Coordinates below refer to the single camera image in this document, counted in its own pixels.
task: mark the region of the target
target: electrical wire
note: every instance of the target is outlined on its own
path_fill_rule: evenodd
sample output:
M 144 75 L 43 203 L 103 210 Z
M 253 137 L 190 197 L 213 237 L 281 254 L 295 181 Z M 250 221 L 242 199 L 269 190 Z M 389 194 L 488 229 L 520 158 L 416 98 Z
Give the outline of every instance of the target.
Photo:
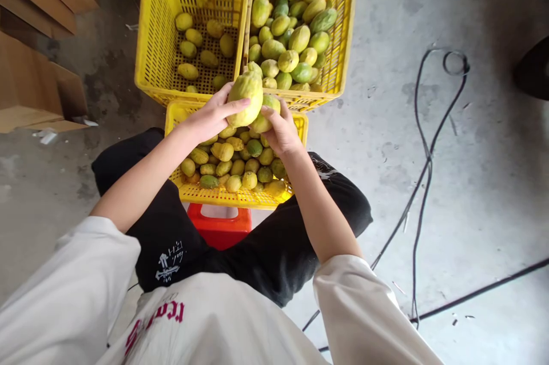
M 423 75 L 423 67 L 425 65 L 426 60 L 433 53 L 444 53 L 444 57 L 443 57 L 443 61 L 442 61 L 442 67 L 444 69 L 444 72 L 447 73 L 450 76 L 460 76 L 462 78 L 462 82 L 461 82 L 461 85 L 459 86 L 452 102 L 450 103 L 448 109 L 446 110 L 442 120 L 440 121 L 440 124 L 439 124 L 439 126 L 438 126 L 438 128 L 435 132 L 435 135 L 433 136 L 433 139 L 431 140 L 431 144 L 429 146 L 427 144 L 427 140 L 425 138 L 423 128 L 421 127 L 421 122 L 419 120 L 419 110 L 417 108 L 417 101 L 418 101 L 418 94 L 419 94 L 419 86 L 421 84 L 421 77 Z M 450 70 L 448 68 L 448 58 L 450 56 L 457 57 L 458 59 L 461 60 L 462 66 L 459 70 Z M 419 134 L 421 136 L 421 141 L 423 143 L 423 148 L 424 148 L 424 151 L 425 151 L 425 164 L 423 166 L 423 169 L 421 170 L 421 175 L 420 175 L 419 179 L 417 180 L 416 186 L 415 186 L 415 188 L 414 188 L 414 190 L 413 190 L 413 192 L 412 192 L 412 194 L 411 194 L 411 196 L 408 200 L 408 203 L 404 207 L 404 210 L 403 210 L 402 215 L 399 219 L 399 222 L 397 223 L 395 229 L 392 231 L 392 233 L 389 236 L 389 239 L 387 240 L 387 242 L 385 242 L 385 244 L 382 247 L 380 253 L 377 256 L 377 258 L 374 260 L 374 262 L 371 265 L 372 270 L 374 270 L 377 267 L 377 264 L 379 263 L 379 261 L 383 257 L 383 254 L 385 254 L 385 252 L 386 252 L 387 248 L 389 247 L 390 243 L 392 242 L 392 240 L 396 236 L 397 232 L 399 231 L 400 226 L 402 225 L 404 220 L 408 219 L 409 212 L 410 212 L 410 207 L 412 206 L 412 203 L 413 203 L 413 201 L 416 197 L 416 194 L 419 190 L 419 187 L 421 186 L 421 182 L 423 181 L 425 173 L 428 171 L 427 182 L 425 184 L 425 192 L 423 194 L 423 199 L 421 201 L 421 209 L 420 209 L 419 218 L 418 218 L 418 222 L 417 222 L 417 231 L 416 231 L 416 237 L 415 237 L 415 241 L 414 241 L 414 244 L 413 244 L 413 252 L 412 252 L 412 283 L 413 283 L 412 317 L 416 318 L 417 328 L 419 328 L 419 321 L 420 321 L 420 316 L 418 315 L 418 312 L 417 312 L 417 298 L 416 298 L 416 290 L 417 290 L 417 287 L 416 287 L 416 284 L 417 284 L 417 265 L 416 265 L 417 249 L 418 249 L 418 246 L 419 246 L 419 239 L 420 239 L 420 236 L 421 236 L 421 227 L 423 225 L 423 214 L 425 212 L 425 205 L 427 203 L 427 197 L 428 197 L 428 194 L 429 194 L 429 189 L 431 187 L 432 172 L 433 172 L 433 153 L 434 153 L 434 150 L 435 150 L 436 142 L 439 138 L 440 131 L 442 130 L 442 128 L 444 126 L 444 123 L 446 122 L 446 119 L 450 115 L 450 112 L 452 111 L 453 107 L 455 106 L 456 102 L 458 101 L 459 97 L 461 96 L 461 93 L 463 92 L 463 89 L 465 88 L 465 84 L 467 82 L 467 74 L 469 73 L 469 70 L 470 70 L 470 66 L 469 66 L 469 63 L 467 61 L 467 56 L 460 50 L 450 49 L 450 48 L 447 48 L 447 47 L 435 47 L 435 48 L 432 48 L 432 49 L 428 49 L 425 52 L 425 54 L 423 55 L 423 58 L 421 59 L 421 64 L 420 64 L 420 67 L 419 67 L 419 71 L 417 73 L 417 80 L 416 80 L 416 84 L 415 84 L 415 88 L 414 88 L 414 106 L 413 106 L 413 108 L 414 108 L 414 116 L 415 116 L 415 120 L 416 120 L 416 126 L 417 126 Z M 309 322 L 307 322 L 307 324 L 303 328 L 303 331 L 305 331 L 311 325 L 311 323 L 319 315 L 319 313 L 320 313 L 320 310 L 317 310 L 314 313 L 314 315 L 311 317 L 311 319 L 309 319 Z M 323 347 L 323 348 L 319 349 L 320 352 L 324 352 L 324 351 L 328 351 L 328 350 L 329 350 L 329 347 Z

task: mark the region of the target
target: black shorts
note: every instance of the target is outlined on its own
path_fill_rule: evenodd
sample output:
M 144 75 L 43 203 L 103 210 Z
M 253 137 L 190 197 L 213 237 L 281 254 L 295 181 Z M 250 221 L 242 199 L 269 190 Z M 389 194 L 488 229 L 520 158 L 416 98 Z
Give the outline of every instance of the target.
M 162 129 L 151 128 L 102 152 L 91 166 L 101 196 L 163 137 Z M 309 155 L 355 236 L 360 235 L 372 222 L 368 200 L 318 155 Z M 141 244 L 136 272 L 145 292 L 199 272 L 227 273 L 283 307 L 319 267 L 295 197 L 279 205 L 238 244 L 218 251 L 202 239 L 177 187 L 168 180 L 128 235 Z

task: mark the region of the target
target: leg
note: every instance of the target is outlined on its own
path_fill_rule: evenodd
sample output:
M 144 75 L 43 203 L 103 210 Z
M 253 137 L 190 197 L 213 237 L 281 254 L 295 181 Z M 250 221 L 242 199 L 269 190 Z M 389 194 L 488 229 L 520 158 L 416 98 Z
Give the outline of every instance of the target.
M 91 165 L 101 196 L 163 137 L 162 129 L 151 128 L 102 152 Z M 141 244 L 136 272 L 145 292 L 194 275 L 201 270 L 204 256 L 216 252 L 195 229 L 181 204 L 177 187 L 169 180 L 128 235 Z
M 317 154 L 309 155 L 330 196 L 358 237 L 372 222 L 366 197 Z M 313 277 L 319 260 L 295 197 L 281 204 L 242 242 L 223 252 L 233 277 L 283 307 Z

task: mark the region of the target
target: stool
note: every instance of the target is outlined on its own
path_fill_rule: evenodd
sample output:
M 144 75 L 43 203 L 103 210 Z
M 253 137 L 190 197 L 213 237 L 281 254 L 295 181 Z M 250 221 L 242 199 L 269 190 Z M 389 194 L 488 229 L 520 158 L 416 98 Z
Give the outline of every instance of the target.
M 234 218 L 210 218 L 202 214 L 201 204 L 190 204 L 187 215 L 206 243 L 219 251 L 237 244 L 252 230 L 249 209 L 238 208 Z

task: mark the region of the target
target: hand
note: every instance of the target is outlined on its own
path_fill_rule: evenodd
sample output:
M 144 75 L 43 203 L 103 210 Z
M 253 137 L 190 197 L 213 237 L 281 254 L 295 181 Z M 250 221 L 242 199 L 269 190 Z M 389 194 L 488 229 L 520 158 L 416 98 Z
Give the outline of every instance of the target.
M 220 133 L 229 126 L 227 116 L 242 112 L 250 104 L 249 98 L 226 103 L 233 85 L 234 82 L 229 82 L 223 86 L 201 109 L 190 115 L 177 128 L 184 128 L 190 132 L 197 144 Z
M 263 136 L 276 154 L 284 160 L 284 156 L 304 150 L 297 134 L 296 125 L 284 99 L 280 99 L 280 114 L 268 106 L 261 107 L 261 113 L 272 124 L 273 129 L 264 132 Z

